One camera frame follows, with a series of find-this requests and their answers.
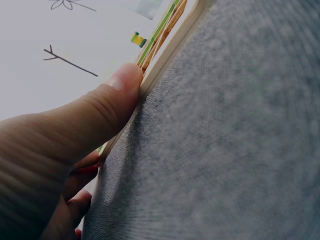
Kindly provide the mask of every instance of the skin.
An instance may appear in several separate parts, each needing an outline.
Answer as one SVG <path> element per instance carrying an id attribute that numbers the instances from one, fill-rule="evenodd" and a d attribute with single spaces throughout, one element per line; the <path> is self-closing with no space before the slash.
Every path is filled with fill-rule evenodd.
<path id="1" fill-rule="evenodd" d="M 98 153 L 129 120 L 142 71 L 125 64 L 97 89 L 47 112 L 0 122 L 0 239 L 76 240 L 90 207 L 81 190 Z"/>

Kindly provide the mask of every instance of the book page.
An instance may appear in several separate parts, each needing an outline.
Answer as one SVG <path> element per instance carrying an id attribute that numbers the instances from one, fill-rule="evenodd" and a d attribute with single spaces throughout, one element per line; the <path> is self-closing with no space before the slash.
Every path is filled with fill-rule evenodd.
<path id="1" fill-rule="evenodd" d="M 108 0 L 6 0 L 0 8 L 0 120 L 57 108 L 133 62 L 151 21 Z"/>

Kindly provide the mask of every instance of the gray pants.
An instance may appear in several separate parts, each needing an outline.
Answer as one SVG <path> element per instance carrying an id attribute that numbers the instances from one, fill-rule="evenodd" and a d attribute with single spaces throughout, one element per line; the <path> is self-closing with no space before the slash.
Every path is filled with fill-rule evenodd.
<path id="1" fill-rule="evenodd" d="M 320 239 L 320 1 L 218 0 L 100 172 L 85 240 Z"/>

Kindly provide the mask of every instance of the finger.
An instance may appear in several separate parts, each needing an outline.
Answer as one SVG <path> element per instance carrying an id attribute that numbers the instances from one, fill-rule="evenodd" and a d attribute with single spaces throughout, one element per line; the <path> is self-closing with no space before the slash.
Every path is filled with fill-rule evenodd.
<path id="1" fill-rule="evenodd" d="M 85 190 L 80 191 L 74 198 L 66 203 L 70 211 L 70 219 L 73 222 L 74 228 L 80 224 L 81 219 L 90 207 L 90 203 L 91 194 Z"/>
<path id="2" fill-rule="evenodd" d="M 76 240 L 81 240 L 82 231 L 79 228 L 74 230 Z"/>
<path id="3" fill-rule="evenodd" d="M 2 138 L 13 139 L 20 145 L 13 154 L 28 149 L 73 165 L 125 126 L 137 104 L 142 77 L 138 66 L 125 64 L 106 83 L 65 106 L 1 122 L 0 143 Z"/>
<path id="4" fill-rule="evenodd" d="M 67 202 L 83 189 L 98 174 L 98 166 L 82 168 L 70 174 L 66 180 L 62 196 Z"/>
<path id="5" fill-rule="evenodd" d="M 83 158 L 82 160 L 76 162 L 73 165 L 72 172 L 75 172 L 79 169 L 83 169 L 83 168 L 87 168 L 87 167 L 91 167 L 93 165 L 96 165 L 96 164 L 98 164 L 98 160 L 99 160 L 99 153 L 97 150 L 95 150 L 95 151 L 91 152 L 88 156 Z"/>

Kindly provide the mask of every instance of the line drawing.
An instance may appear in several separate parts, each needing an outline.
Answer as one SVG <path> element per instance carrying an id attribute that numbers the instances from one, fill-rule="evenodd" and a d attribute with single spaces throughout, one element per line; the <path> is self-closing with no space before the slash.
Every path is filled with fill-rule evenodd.
<path id="1" fill-rule="evenodd" d="M 60 59 L 60 60 L 66 62 L 66 63 L 68 63 L 68 64 L 70 64 L 70 65 L 72 65 L 72 66 L 74 66 L 74 67 L 76 67 L 76 68 L 78 68 L 78 69 L 80 69 L 80 70 L 82 70 L 82 71 L 85 71 L 85 72 L 87 72 L 87 73 L 89 73 L 89 74 L 92 74 L 92 75 L 95 76 L 95 77 L 98 77 L 97 74 L 95 74 L 95 73 L 93 73 L 93 72 L 91 72 L 91 71 L 85 70 L 84 68 L 79 67 L 78 65 L 75 65 L 74 63 L 72 63 L 72 62 L 64 59 L 63 57 L 54 54 L 51 45 L 50 45 L 50 51 L 47 50 L 47 49 L 44 49 L 44 51 L 47 52 L 48 54 L 51 54 L 51 55 L 53 56 L 53 57 L 51 57 L 51 58 L 43 59 L 44 61 L 49 61 L 49 60 L 54 60 L 54 59 Z"/>
<path id="2" fill-rule="evenodd" d="M 90 10 L 95 11 L 95 12 L 97 11 L 97 10 L 91 8 L 91 7 L 88 7 L 88 6 L 85 6 L 85 5 L 82 5 L 82 4 L 78 3 L 81 0 L 47 0 L 47 1 L 54 2 L 52 4 L 52 6 L 51 6 L 51 10 L 54 10 L 54 9 L 56 9 L 56 8 L 62 6 L 62 5 L 66 9 L 73 10 L 74 9 L 73 4 L 76 4 L 76 5 L 79 5 L 81 7 L 86 8 L 86 9 L 90 9 Z"/>

